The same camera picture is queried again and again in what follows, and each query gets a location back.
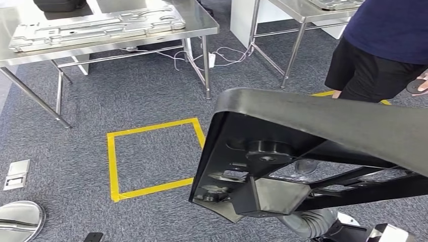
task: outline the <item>yellow floor tape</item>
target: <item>yellow floor tape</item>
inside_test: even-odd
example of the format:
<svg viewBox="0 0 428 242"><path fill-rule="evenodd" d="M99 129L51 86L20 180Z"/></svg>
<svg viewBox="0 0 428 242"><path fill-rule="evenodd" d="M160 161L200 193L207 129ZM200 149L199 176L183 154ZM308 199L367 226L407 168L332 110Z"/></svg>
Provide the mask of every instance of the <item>yellow floor tape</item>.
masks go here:
<svg viewBox="0 0 428 242"><path fill-rule="evenodd" d="M151 131L151 130L164 129L164 128L185 125L185 124L193 125L193 128L196 133L196 137L198 138L198 142L202 148L203 144L205 143L205 135L203 134L199 120L195 117L174 121L174 122L168 122L168 123L159 124L159 125L151 125L151 126L146 126L146 127L137 128L137 129L107 133L107 148L108 148L108 154L109 154L109 171L110 171L110 193L111 193L111 198L114 202L192 184L193 178L187 178L187 179L177 180L177 181L173 181L170 183L165 183L165 184L161 184L153 187L142 188L135 191L125 192L125 193L119 192L119 178L118 178L118 168L117 168L117 162L116 162L115 137L121 136L121 135L142 133L142 132Z"/></svg>
<svg viewBox="0 0 428 242"><path fill-rule="evenodd" d="M314 96L314 97L326 97L326 96L333 95L333 93L334 93L334 91L320 92L320 93L312 94L311 96ZM385 105L391 105L391 103L388 100L382 100L381 103L383 103Z"/></svg>

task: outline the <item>power strip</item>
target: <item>power strip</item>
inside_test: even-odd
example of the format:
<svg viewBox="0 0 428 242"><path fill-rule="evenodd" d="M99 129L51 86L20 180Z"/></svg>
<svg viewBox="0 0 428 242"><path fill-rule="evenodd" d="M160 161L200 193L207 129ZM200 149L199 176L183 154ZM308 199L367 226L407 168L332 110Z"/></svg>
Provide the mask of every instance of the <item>power strip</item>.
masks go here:
<svg viewBox="0 0 428 242"><path fill-rule="evenodd" d="M208 54L208 64L210 68L213 68L216 65L216 54Z"/></svg>

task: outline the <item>metal tray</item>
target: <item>metal tray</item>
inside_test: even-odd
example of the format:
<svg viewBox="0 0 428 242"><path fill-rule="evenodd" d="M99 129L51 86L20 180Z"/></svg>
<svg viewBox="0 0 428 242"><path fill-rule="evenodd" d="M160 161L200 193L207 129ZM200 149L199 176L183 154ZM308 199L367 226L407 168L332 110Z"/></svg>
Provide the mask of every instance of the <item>metal tray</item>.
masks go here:
<svg viewBox="0 0 428 242"><path fill-rule="evenodd" d="M341 10L353 9L361 6L364 0L308 0L320 9Z"/></svg>
<svg viewBox="0 0 428 242"><path fill-rule="evenodd" d="M56 48L183 29L173 5L20 24L9 48L15 52Z"/></svg>

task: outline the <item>gray carpet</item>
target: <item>gray carpet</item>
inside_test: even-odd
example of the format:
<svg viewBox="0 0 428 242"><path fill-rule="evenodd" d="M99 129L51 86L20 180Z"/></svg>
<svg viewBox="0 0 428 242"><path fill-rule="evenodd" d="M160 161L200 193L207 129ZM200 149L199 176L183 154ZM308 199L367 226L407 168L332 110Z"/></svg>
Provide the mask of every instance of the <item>gray carpet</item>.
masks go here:
<svg viewBox="0 0 428 242"><path fill-rule="evenodd" d="M243 50L229 31L230 1L206 2L214 9L221 26L221 33L209 38L211 51L221 46ZM267 32L294 25L292 21L276 22L262 24L259 30ZM265 37L258 43L285 66L294 37ZM285 91L327 91L323 79L336 44L321 30L307 32ZM196 53L200 52L198 46L199 40L194 39ZM190 187L112 202L106 133L190 117L197 117L206 133L221 91L239 86L277 89L281 82L275 70L254 54L243 63L212 69L214 99L205 100L190 65L180 62L178 66L181 70L177 72L170 59L155 54L92 64L87 77L77 68L67 69L74 84L65 85L63 112L74 126L71 130L62 129L37 104L12 87L0 115L0 180L4 180L12 161L29 158L31 167L27 186L0 192L0 204L32 200L46 209L46 226L36 242L83 241L91 231L105 233L108 242L304 241L272 218L245 218L230 224L188 203ZM57 78L50 63L22 65L17 75L54 106ZM391 102L427 107L428 97L412 98L402 93ZM121 192L190 177L200 155L190 125L117 137L116 145ZM423 196L342 210L364 225L389 222L414 232L418 241L427 241L427 202L428 197Z"/></svg>

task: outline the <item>electrical cable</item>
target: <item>electrical cable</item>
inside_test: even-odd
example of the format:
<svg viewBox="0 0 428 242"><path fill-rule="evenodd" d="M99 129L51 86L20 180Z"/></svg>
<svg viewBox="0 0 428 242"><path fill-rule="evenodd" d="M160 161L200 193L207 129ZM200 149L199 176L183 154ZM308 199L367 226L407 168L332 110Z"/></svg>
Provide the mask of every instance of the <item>electrical cable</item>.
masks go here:
<svg viewBox="0 0 428 242"><path fill-rule="evenodd" d="M215 67L226 67L226 66L229 66L229 65L231 65L231 64L235 64L235 63L243 62L243 61L245 60L245 58L247 57L247 53L248 53L248 51L250 50L250 48L251 48L251 46L250 46L249 48L247 48L247 50L246 50L245 52L242 52L242 51L235 50L235 49L232 49L232 48L229 48L229 47L225 47L225 46L224 46L224 47L220 47L220 48L218 48L216 51L212 52L212 54L217 54L218 56L220 56L221 58L223 58L225 61L227 61L227 62L229 62L229 63L227 63L227 64L223 64L223 65L214 65L214 66L215 66ZM219 53L219 51L220 51L221 49L228 49L228 50L232 50L232 51L235 51L235 52L241 53L241 54L242 54L242 56L241 56L238 60L230 60L230 59L227 59L227 58L225 57L225 54L221 54L221 53ZM139 49L139 50L136 50L136 51L142 51L142 52L144 52L144 51L148 51L148 50L145 50L145 49ZM174 56L170 56L170 55L168 55L168 54L164 54L164 53L162 53L162 52L157 52L157 53L158 53L158 54L160 54L160 55L163 55L163 56L166 56L166 57L169 57L169 58L173 59L173 60L174 60L174 68L175 68L175 70L179 71L179 69L177 68L177 60L185 61L185 59L183 59L183 58L178 58L178 57L177 57L177 55L178 55L179 53L182 53L182 52L185 52L185 53L187 54L187 57L188 57L188 58L190 57L190 53L189 53L188 51L185 51L185 50L181 50L181 51L179 51L179 52L175 53L175 55L174 55ZM198 58L201 58L202 56L203 56L203 55L200 55L200 56L198 56L198 57L194 58L194 59L193 59L193 61L197 60ZM198 67L198 66L196 66L196 67L197 67L200 71L204 71L204 69L202 69L202 68L200 68L200 67Z"/></svg>

